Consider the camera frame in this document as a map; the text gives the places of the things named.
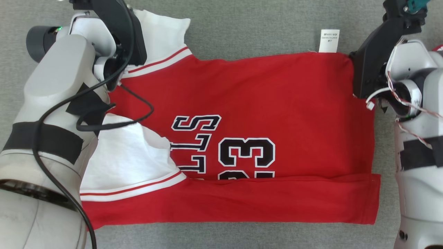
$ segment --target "care label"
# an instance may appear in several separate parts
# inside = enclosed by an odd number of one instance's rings
[[[339,35],[339,29],[322,29],[319,53],[336,53]]]

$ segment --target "gray surface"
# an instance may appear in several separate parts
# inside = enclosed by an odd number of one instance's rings
[[[186,36],[201,59],[238,59],[317,50],[322,28],[341,29],[339,50],[357,49],[381,23],[382,0],[128,0],[132,6],[192,19]],[[424,32],[430,48],[443,43],[443,1],[430,4]],[[0,144],[23,101],[36,63],[26,52],[34,25],[66,25],[73,11],[56,0],[0,0]],[[392,117],[377,112],[373,171],[382,174],[374,226],[302,223],[182,223],[105,227],[99,248],[391,248],[399,226]]]

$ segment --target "red and white wire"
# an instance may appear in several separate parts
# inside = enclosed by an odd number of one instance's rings
[[[415,108],[415,109],[417,109],[417,110],[420,110],[420,111],[423,112],[423,113],[427,113],[427,114],[429,114],[429,115],[432,115],[432,116],[435,116],[435,117],[437,117],[437,118],[441,118],[441,119],[443,119],[443,116],[440,115],[439,113],[436,113],[436,112],[433,112],[433,111],[429,111],[429,110],[427,110],[427,109],[425,109],[425,108],[421,108],[421,107],[419,107],[419,106],[414,105],[414,104],[411,103],[411,102],[408,102],[408,101],[406,101],[406,100],[400,98],[400,96],[398,96],[398,94],[397,94],[397,93],[395,92],[395,90],[394,90],[394,84],[393,84],[392,79],[391,79],[391,72],[390,72],[390,71],[388,71],[388,87],[389,87],[389,89],[391,90],[392,94],[394,95],[395,99],[396,99],[398,102],[400,102],[401,104],[403,104],[403,105],[405,105],[405,106],[408,106],[408,107],[410,107],[410,108]],[[406,128],[401,124],[399,118],[396,118],[396,119],[395,119],[395,122],[398,124],[398,126],[400,127],[400,129],[401,129],[402,131],[407,132],[407,133],[413,135],[413,136],[416,137],[416,138],[417,138],[422,144],[424,144],[426,147],[432,149],[432,145],[430,145],[428,142],[426,142],[426,141],[424,140],[424,138],[422,138],[422,137],[420,137],[419,135],[413,133],[411,130],[406,129]]]

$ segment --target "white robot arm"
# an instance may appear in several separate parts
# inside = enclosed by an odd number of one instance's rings
[[[113,106],[107,92],[129,63],[144,64],[146,50],[140,23],[123,1],[71,2],[100,18],[77,14],[70,27],[37,26],[27,36],[39,65],[0,154],[1,248],[81,249],[87,229],[96,248],[80,183],[99,130],[128,125],[101,125]]]
[[[146,50],[140,23],[122,0],[71,2],[100,19],[75,15],[70,27],[35,27],[27,37],[29,53],[40,63],[25,85],[25,103],[0,154],[1,248],[80,249],[87,227],[96,248],[93,228],[81,214],[80,183],[98,131],[126,125],[101,126],[112,107],[107,92],[126,65],[144,64]],[[385,1],[387,10],[395,3],[391,10],[404,12],[387,11],[384,25],[351,55],[354,93],[386,99],[398,115],[401,225],[394,247],[443,248],[443,57],[419,41],[395,46],[404,30],[390,40],[379,35],[399,25],[409,33],[421,30],[426,11],[419,2],[427,1],[405,0],[404,7],[400,2]],[[417,12],[406,12],[412,9]],[[36,37],[38,46],[28,42]],[[380,56],[371,53],[377,49]]]
[[[401,224],[394,248],[437,248],[443,245],[443,57],[417,40],[399,44],[386,77],[404,89],[397,90],[401,101],[420,107],[396,109]]]

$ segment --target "black strap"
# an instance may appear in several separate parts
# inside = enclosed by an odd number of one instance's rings
[[[400,152],[400,162],[403,170],[420,167],[443,167],[443,136],[425,139],[432,146],[426,147],[419,140],[403,143],[404,150]]]
[[[31,149],[32,137],[37,122],[20,122],[12,125],[12,132],[3,150]],[[80,156],[83,139],[61,127],[43,124],[40,133],[39,151],[60,156],[70,163]]]
[[[88,86],[83,83],[78,93],[86,89],[88,89]],[[106,111],[114,106],[104,103],[97,93],[91,91],[71,101],[66,112],[80,116],[81,122],[84,121],[88,125],[101,125]],[[99,131],[94,131],[94,133],[98,137]]]

